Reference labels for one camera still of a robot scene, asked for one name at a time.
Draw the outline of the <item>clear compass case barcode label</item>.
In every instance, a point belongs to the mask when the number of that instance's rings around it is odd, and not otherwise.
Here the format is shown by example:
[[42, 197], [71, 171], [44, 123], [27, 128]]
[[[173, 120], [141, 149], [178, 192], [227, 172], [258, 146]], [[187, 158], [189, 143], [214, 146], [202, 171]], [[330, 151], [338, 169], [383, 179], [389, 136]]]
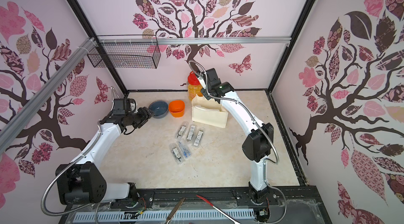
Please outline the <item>clear compass case barcode label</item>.
[[190, 125], [187, 137], [186, 137], [186, 143], [190, 144], [195, 140], [196, 137], [196, 133], [197, 133], [197, 126], [192, 124]]

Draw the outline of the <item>clear compass case white label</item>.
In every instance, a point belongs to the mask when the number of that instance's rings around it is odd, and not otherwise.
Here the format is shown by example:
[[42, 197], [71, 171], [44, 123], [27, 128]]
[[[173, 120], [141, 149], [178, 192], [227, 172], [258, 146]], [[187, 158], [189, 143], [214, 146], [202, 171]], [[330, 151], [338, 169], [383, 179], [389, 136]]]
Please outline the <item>clear compass case white label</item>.
[[205, 135], [205, 129], [203, 128], [199, 129], [192, 146], [196, 148], [199, 147], [204, 135]]

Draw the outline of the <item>clear compass case blue compass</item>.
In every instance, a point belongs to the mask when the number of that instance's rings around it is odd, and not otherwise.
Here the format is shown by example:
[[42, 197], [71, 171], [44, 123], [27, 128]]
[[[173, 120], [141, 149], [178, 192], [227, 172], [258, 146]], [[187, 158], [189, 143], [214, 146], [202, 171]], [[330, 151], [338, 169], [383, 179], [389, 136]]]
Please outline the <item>clear compass case blue compass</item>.
[[179, 145], [179, 148], [180, 148], [184, 158], [189, 159], [191, 157], [191, 151], [190, 151], [188, 145], [183, 140], [178, 141], [178, 145]]

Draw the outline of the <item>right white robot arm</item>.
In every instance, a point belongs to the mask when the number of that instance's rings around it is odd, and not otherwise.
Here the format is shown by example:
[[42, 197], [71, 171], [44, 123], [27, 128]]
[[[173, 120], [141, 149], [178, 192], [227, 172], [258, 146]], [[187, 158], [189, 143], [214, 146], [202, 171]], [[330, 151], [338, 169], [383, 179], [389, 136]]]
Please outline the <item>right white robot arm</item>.
[[274, 127], [258, 119], [239, 98], [230, 83], [218, 78], [215, 69], [205, 70], [198, 74], [202, 84], [202, 94], [207, 100], [214, 100], [224, 107], [239, 123], [246, 135], [242, 150], [250, 160], [251, 176], [249, 181], [249, 197], [255, 204], [261, 204], [270, 194], [267, 179], [269, 162], [279, 164], [279, 154], [274, 145]]

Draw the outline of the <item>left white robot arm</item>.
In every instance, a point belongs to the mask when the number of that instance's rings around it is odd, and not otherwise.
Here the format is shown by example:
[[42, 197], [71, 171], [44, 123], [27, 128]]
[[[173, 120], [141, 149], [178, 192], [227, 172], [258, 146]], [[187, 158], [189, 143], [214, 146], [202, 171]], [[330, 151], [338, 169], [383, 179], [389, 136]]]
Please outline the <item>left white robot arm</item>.
[[84, 150], [69, 165], [60, 165], [56, 170], [60, 202], [79, 205], [138, 201], [134, 183], [108, 183], [99, 167], [114, 141], [129, 134], [128, 126], [139, 129], [153, 114], [147, 107], [137, 107], [134, 99], [115, 99], [112, 110], [98, 122], [98, 131]]

